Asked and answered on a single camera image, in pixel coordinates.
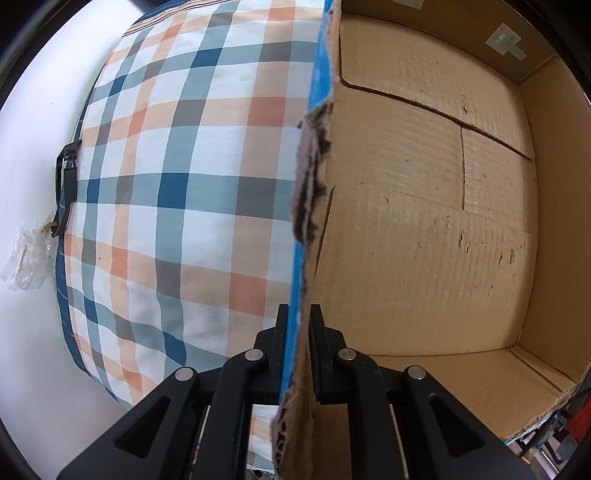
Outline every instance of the plaid fabric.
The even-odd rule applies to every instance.
[[[251,348],[288,302],[323,0],[193,0],[122,37],[83,118],[56,268],[77,364],[128,407]],[[272,469],[255,407],[249,463]]]

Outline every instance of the torn cardboard edge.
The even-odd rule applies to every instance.
[[[312,471],[311,458],[301,455],[304,445],[312,444],[313,434],[314,392],[310,377],[307,285],[309,279],[314,278],[316,269],[316,262],[309,260],[314,257],[313,244],[320,226],[320,219],[313,216],[313,207],[326,195],[319,172],[330,152],[329,126],[333,112],[331,59],[335,57],[339,33],[340,0],[326,0],[324,11],[310,85],[309,112],[301,124],[303,131],[297,152],[297,177],[292,202],[292,216],[297,219],[294,220],[294,236],[304,249],[302,265],[294,265],[294,268],[302,270],[301,284],[291,286],[300,293],[300,324],[290,380],[282,393],[278,414],[271,423],[273,460],[282,478],[309,478]],[[306,417],[305,425],[301,423],[302,413]]]

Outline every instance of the red object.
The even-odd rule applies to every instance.
[[[579,412],[568,419],[566,422],[566,429],[569,433],[575,437],[579,443],[583,440],[583,437],[589,430],[591,426],[591,395],[585,401],[583,407],[579,410]]]

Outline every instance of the cardboard box flap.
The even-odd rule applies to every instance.
[[[457,48],[412,28],[357,15],[340,25],[341,75],[351,86],[418,103],[534,158],[519,89]]]
[[[515,438],[565,401],[509,350],[374,360],[400,371],[421,365],[502,440]]]
[[[502,1],[425,0],[420,9],[392,0],[344,0],[343,12],[365,15],[416,28],[468,52],[519,84],[555,55],[544,37]],[[518,60],[501,54],[486,41],[501,25],[521,37],[517,46],[527,55]]]
[[[521,92],[535,145],[540,225],[519,346],[579,381],[591,358],[591,107],[558,59]]]
[[[312,301],[349,346],[447,355],[515,345],[534,236],[362,183],[337,185],[328,215]],[[511,251],[513,262],[499,261]]]

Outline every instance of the clear tape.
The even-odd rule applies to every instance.
[[[10,290],[37,290],[54,271],[55,244],[52,221],[30,231],[21,230],[0,278]]]

